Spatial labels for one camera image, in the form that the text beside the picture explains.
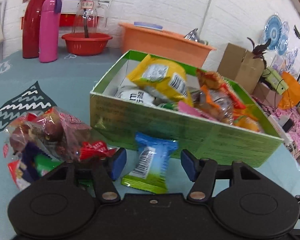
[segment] brown cardboard box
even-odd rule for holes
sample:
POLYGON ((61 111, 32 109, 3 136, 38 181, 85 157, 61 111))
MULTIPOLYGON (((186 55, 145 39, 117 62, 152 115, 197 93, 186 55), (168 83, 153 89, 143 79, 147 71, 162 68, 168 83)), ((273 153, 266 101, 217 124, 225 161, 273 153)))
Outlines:
POLYGON ((257 84, 252 95, 258 98, 265 106, 271 107, 277 107, 282 98, 282 95, 269 89, 267 85, 260 82, 257 84))
POLYGON ((252 94, 264 70, 262 59, 253 59, 253 53, 228 43, 218 68, 220 75, 239 83, 252 94))

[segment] white brick wall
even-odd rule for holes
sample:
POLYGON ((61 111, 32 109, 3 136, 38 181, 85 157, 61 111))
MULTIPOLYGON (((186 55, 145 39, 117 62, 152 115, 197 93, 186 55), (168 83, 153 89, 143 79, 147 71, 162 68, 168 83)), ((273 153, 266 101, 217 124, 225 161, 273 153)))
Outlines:
MULTIPOLYGON (((186 34, 200 27, 209 0, 113 0, 108 11, 106 31, 114 36, 109 46, 120 46, 120 21, 147 21, 163 25, 165 29, 186 34)), ((7 0, 4 17, 3 54, 7 56, 21 49, 20 19, 18 7, 21 0, 7 0)), ((246 37, 258 42, 268 17, 278 13, 290 23, 290 46, 300 49, 300 40, 293 32, 296 25, 300 31, 300 18, 290 0, 212 0, 201 38, 217 48, 210 53, 203 65, 205 69, 217 70, 228 42, 251 49, 246 37)), ((71 28, 61 28, 60 36, 71 28)), ((269 53, 269 62, 273 57, 269 53)), ((295 66, 300 67, 300 51, 295 66)))

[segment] orange bag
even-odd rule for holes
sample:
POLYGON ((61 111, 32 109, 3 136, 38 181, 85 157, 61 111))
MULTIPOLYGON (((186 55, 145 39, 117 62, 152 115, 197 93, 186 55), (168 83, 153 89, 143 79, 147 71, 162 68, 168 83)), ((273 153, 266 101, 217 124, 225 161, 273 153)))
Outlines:
POLYGON ((300 84, 298 83, 297 80, 294 79, 293 76, 291 76, 287 72, 282 72, 281 77, 289 86, 289 88, 285 92, 283 92, 282 99, 278 105, 280 109, 285 110, 285 109, 290 109, 291 107, 294 107, 297 105, 297 103, 299 103, 300 84))

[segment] thermos bottle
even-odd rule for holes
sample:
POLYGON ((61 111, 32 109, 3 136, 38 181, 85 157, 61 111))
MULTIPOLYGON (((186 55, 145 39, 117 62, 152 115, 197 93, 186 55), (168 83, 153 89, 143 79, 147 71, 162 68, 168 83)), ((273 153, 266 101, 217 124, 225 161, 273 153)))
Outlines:
POLYGON ((45 0, 30 0, 22 27, 22 56, 24 58, 39 57, 40 16, 45 0))
POLYGON ((47 63, 58 58, 59 22, 62 0, 45 0, 42 5, 39 33, 39 61, 47 63))

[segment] blue tablecloth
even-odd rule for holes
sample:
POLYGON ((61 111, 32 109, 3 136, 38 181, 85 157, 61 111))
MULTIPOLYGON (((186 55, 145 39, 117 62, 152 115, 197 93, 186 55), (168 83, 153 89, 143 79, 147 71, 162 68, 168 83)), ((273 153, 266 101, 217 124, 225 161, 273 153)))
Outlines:
MULTIPOLYGON (((59 59, 52 63, 40 64, 38 59, 23 59, 21 52, 7 57, 0 65, 0 108, 22 94, 36 82, 42 91, 44 103, 55 103, 72 115, 89 124, 89 92, 106 71, 120 57, 120 52, 107 49, 94 57, 76 57, 64 49, 59 59)), ((14 231, 7 217, 7 205, 18 189, 8 172, 8 160, 3 158, 2 147, 7 138, 0 131, 0 240, 10 239, 14 231)), ((127 174, 137 162, 137 154, 128 151, 127 164, 122 174, 127 174)), ((258 171, 285 188, 292 195, 300 195, 300 167, 291 154, 281 145, 258 171)), ((171 159, 167 172, 169 192, 187 194, 192 186, 181 167, 180 160, 171 159)), ((216 182, 214 195, 228 187, 229 182, 216 182)), ((120 180, 115 185, 121 195, 141 193, 141 191, 122 186, 120 180)))

